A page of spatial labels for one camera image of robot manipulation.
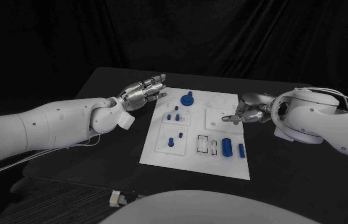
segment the black backdrop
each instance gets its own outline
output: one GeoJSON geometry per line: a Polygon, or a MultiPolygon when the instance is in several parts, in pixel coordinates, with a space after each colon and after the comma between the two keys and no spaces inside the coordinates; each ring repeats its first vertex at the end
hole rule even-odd
{"type": "Polygon", "coordinates": [[[99,66],[345,92],[348,0],[2,1],[0,115],[74,98],[99,66]]]}

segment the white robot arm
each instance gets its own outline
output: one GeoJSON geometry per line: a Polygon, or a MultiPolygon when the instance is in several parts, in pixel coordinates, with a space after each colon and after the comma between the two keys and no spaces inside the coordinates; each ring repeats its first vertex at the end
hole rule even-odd
{"type": "Polygon", "coordinates": [[[0,160],[31,150],[57,149],[130,128],[137,110],[166,96],[165,74],[132,84],[117,97],[52,102],[15,115],[0,116],[0,160]]]}
{"type": "Polygon", "coordinates": [[[321,144],[327,140],[348,154],[348,113],[337,108],[340,102],[334,96],[314,91],[340,95],[348,107],[347,96],[327,88],[296,88],[279,97],[247,93],[236,115],[223,117],[223,121],[265,123],[272,119],[276,136],[306,144],[321,144]]]}

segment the cable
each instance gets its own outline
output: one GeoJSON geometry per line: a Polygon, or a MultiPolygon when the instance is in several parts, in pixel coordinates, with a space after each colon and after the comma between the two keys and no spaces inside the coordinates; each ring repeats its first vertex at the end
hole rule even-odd
{"type": "Polygon", "coordinates": [[[90,142],[91,142],[91,139],[88,140],[88,142],[87,142],[86,144],[77,144],[77,145],[71,145],[71,146],[61,147],[61,148],[57,148],[57,149],[44,150],[42,152],[35,153],[32,156],[26,157],[26,158],[25,158],[23,160],[21,160],[19,162],[16,162],[16,163],[10,164],[9,166],[0,168],[0,172],[2,172],[3,170],[6,170],[6,169],[12,168],[13,166],[22,164],[23,162],[35,159],[36,157],[44,156],[45,154],[57,151],[57,150],[70,149],[71,147],[80,147],[80,146],[96,146],[96,145],[100,143],[100,138],[99,138],[99,141],[97,141],[96,144],[88,145],[90,142]]]}
{"type": "Polygon", "coordinates": [[[337,90],[334,89],[330,89],[330,88],[322,88],[322,87],[301,87],[301,88],[296,88],[295,90],[304,90],[304,89],[312,89],[312,90],[318,90],[318,91],[322,91],[322,92],[330,92],[330,93],[334,93],[335,95],[341,96],[344,98],[344,103],[345,103],[345,107],[347,107],[347,110],[348,110],[348,97],[337,90]]]}

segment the table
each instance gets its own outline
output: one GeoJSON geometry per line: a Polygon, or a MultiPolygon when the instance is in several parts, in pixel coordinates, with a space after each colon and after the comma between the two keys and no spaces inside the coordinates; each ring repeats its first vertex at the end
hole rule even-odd
{"type": "MultiPolygon", "coordinates": [[[[123,88],[158,72],[101,67],[77,98],[117,96],[123,88]]],[[[279,95],[306,84],[166,73],[169,87],[279,95]]],[[[129,130],[117,127],[94,147],[60,150],[32,160],[25,175],[152,195],[207,190],[263,201],[321,223],[348,222],[348,156],[331,145],[289,142],[273,135],[275,124],[244,124],[252,180],[142,165],[143,143],[155,102],[135,111],[129,130]]]]}

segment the white board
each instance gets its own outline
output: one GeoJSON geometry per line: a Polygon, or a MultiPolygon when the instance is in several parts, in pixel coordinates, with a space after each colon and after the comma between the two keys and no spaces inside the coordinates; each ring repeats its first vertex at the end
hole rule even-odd
{"type": "Polygon", "coordinates": [[[163,92],[168,96],[156,102],[140,164],[250,180],[243,123],[234,125],[221,121],[223,116],[236,113],[239,96],[169,87],[163,92]],[[189,91],[195,102],[184,106],[181,98],[189,91]],[[224,138],[231,139],[231,157],[223,155],[224,138]],[[239,144],[244,145],[244,158],[239,144]]]}

